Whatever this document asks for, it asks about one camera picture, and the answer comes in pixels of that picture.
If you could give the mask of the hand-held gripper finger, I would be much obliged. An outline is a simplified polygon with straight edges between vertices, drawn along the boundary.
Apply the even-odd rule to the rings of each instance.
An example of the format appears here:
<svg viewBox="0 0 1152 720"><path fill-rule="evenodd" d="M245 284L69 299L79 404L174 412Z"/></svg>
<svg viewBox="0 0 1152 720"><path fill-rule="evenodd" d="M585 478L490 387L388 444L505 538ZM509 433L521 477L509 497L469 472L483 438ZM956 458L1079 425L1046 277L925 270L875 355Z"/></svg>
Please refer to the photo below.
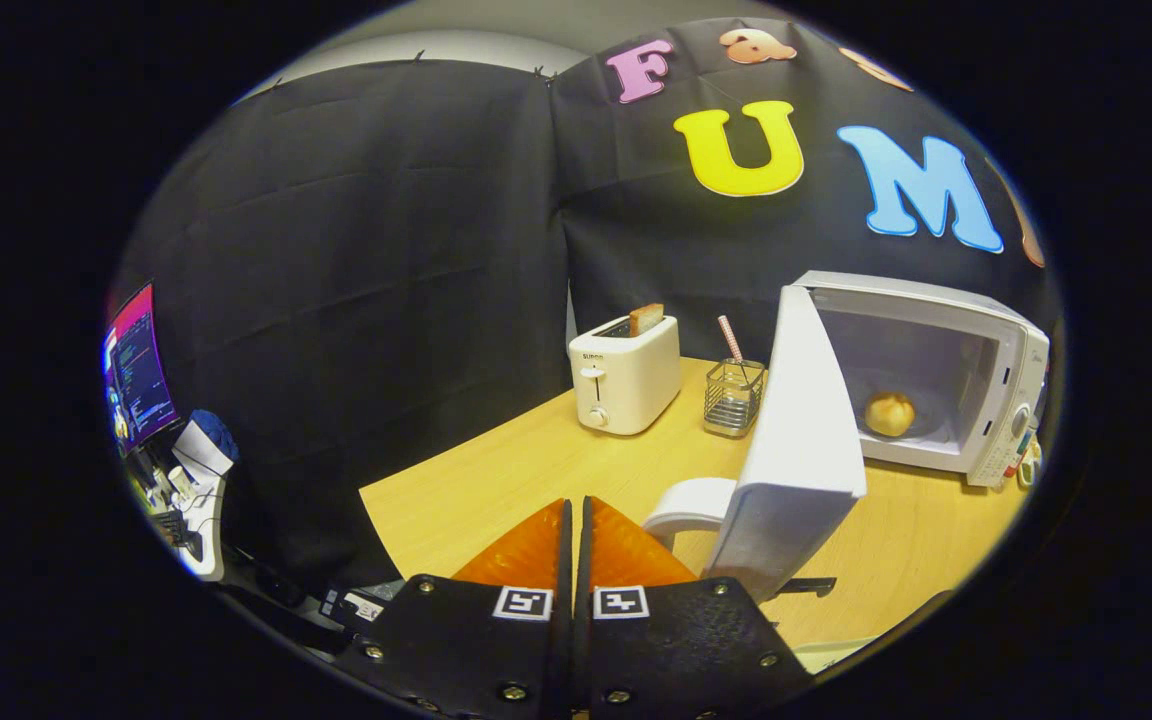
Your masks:
<svg viewBox="0 0 1152 720"><path fill-rule="evenodd" d="M751 719L813 688L738 579L696 577L598 497L582 515L576 696L591 719Z"/></svg>
<svg viewBox="0 0 1152 720"><path fill-rule="evenodd" d="M573 506L538 529L530 573L417 574L335 659L338 670L407 710L439 719L570 717Z"/></svg>

